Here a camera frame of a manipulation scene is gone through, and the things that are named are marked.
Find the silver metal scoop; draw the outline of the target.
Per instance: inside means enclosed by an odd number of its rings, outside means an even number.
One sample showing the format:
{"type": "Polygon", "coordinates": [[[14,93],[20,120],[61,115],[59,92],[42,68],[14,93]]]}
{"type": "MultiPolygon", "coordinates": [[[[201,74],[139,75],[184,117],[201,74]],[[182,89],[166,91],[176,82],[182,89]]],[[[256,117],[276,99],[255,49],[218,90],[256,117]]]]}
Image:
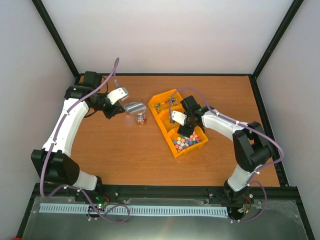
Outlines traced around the silver metal scoop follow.
{"type": "Polygon", "coordinates": [[[147,107],[139,101],[129,102],[124,105],[124,110],[128,114],[136,114],[144,112],[147,107]]]}

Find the yellow three-compartment bin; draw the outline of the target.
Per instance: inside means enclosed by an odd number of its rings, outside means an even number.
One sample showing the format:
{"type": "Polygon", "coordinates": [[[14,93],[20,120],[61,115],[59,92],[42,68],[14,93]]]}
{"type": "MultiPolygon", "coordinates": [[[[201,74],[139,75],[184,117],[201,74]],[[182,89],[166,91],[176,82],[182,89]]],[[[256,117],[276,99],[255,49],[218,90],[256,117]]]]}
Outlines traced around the yellow three-compartment bin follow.
{"type": "Polygon", "coordinates": [[[189,148],[184,149],[182,151],[176,150],[176,148],[174,147],[174,144],[173,144],[173,140],[180,135],[180,134],[178,134],[178,128],[179,128],[180,124],[177,122],[174,122],[174,123],[170,122],[169,110],[183,112],[184,109],[183,109],[182,105],[180,104],[180,102],[183,100],[183,98],[180,95],[180,93],[175,93],[175,91],[176,91],[176,89],[174,88],[169,91],[162,92],[162,93],[159,93],[159,94],[152,96],[148,102],[148,106],[149,106],[151,113],[152,113],[157,125],[159,126],[159,128],[162,132],[162,135],[163,135],[165,141],[167,142],[173,156],[175,158],[177,158],[180,156],[184,156],[191,151],[201,149],[202,147],[204,147],[205,143],[207,143],[209,141],[209,139],[207,138],[207,136],[203,132],[203,130],[197,126],[197,127],[195,127],[194,132],[200,137],[201,142],[197,143],[193,146],[190,146],[189,148]],[[169,98],[176,98],[178,104],[173,105],[173,104],[167,103],[167,104],[163,104],[159,109],[154,108],[155,104],[167,101],[169,98]]]}

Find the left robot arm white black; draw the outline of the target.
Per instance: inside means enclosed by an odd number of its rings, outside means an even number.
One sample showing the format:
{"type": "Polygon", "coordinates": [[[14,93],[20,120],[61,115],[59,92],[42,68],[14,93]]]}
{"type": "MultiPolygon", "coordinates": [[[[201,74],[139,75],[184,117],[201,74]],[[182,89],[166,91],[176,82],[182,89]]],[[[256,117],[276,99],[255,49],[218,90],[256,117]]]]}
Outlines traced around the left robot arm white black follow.
{"type": "Polygon", "coordinates": [[[32,163],[40,177],[40,194],[44,194],[44,183],[56,183],[64,188],[71,186],[86,190],[92,201],[103,198],[104,188],[99,176],[86,173],[71,158],[72,146],[81,122],[90,109],[102,112],[107,119],[124,113],[121,101],[129,95],[125,87],[116,85],[110,92],[101,93],[108,77],[87,71],[83,81],[71,85],[65,92],[64,102],[58,121],[41,149],[31,153],[32,163]]]}

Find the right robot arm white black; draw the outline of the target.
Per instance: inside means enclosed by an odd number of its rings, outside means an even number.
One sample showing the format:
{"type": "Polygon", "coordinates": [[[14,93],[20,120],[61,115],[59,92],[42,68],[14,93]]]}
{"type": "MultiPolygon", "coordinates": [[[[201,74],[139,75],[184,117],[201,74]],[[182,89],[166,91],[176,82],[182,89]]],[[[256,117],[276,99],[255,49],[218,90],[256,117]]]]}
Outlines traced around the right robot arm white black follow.
{"type": "Polygon", "coordinates": [[[171,122],[179,123],[180,135],[189,137],[200,127],[214,130],[232,141],[236,167],[225,181],[223,191],[228,202],[235,202],[252,176],[273,156],[262,126],[256,121],[238,123],[210,106],[200,106],[192,95],[180,103],[183,112],[172,110],[169,114],[171,122]]]}

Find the pile of star candies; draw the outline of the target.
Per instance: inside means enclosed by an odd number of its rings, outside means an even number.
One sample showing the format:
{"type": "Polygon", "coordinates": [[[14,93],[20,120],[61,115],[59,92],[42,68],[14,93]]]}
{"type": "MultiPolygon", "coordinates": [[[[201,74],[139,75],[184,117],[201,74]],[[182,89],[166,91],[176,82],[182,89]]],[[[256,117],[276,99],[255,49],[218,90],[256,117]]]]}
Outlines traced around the pile of star candies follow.
{"type": "Polygon", "coordinates": [[[195,132],[190,137],[179,135],[172,141],[175,149],[178,152],[185,150],[191,146],[194,146],[200,142],[201,142],[201,139],[195,132]]]}

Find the pile of lollipops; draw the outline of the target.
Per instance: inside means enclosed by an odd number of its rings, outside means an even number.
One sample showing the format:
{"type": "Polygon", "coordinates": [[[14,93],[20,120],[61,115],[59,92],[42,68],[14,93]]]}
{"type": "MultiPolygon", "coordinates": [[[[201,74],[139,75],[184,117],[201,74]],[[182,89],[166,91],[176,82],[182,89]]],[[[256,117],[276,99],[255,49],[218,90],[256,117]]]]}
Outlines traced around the pile of lollipops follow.
{"type": "Polygon", "coordinates": [[[178,105],[178,101],[176,98],[169,98],[168,100],[164,101],[164,102],[160,102],[160,103],[157,103],[157,104],[154,104],[153,107],[155,109],[159,109],[162,105],[164,104],[171,104],[171,105],[178,105]]]}

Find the clear plastic cup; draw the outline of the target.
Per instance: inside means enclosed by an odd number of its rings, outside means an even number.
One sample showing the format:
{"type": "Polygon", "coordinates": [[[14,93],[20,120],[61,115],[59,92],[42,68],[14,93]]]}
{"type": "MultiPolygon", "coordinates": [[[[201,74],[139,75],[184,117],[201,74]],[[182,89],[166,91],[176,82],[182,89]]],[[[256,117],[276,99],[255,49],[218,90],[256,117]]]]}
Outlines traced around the clear plastic cup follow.
{"type": "Polygon", "coordinates": [[[133,114],[133,121],[139,126],[144,125],[147,122],[146,111],[141,110],[141,111],[135,112],[133,114]]]}

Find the lollipops in cup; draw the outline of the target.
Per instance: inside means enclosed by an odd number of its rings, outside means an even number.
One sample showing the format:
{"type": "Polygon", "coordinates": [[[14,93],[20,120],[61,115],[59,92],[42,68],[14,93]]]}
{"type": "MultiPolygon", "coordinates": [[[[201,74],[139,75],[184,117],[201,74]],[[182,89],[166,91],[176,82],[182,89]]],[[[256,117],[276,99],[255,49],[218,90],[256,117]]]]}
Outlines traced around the lollipops in cup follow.
{"type": "Polygon", "coordinates": [[[144,113],[138,113],[135,117],[135,121],[138,125],[144,125],[147,122],[146,115],[144,113]]]}

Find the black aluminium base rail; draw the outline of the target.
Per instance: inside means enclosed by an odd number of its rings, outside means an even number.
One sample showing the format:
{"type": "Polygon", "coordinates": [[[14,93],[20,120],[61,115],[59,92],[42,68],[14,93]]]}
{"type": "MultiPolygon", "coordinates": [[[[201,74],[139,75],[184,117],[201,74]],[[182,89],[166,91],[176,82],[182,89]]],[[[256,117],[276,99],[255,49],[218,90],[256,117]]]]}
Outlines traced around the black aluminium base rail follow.
{"type": "Polygon", "coordinates": [[[113,185],[100,184],[95,190],[87,190],[92,200],[108,196],[112,203],[119,203],[131,198],[156,199],[194,199],[208,200],[211,204],[240,204],[249,195],[254,200],[299,200],[297,187],[246,187],[237,193],[232,193],[223,186],[152,186],[152,185],[113,185]]]}

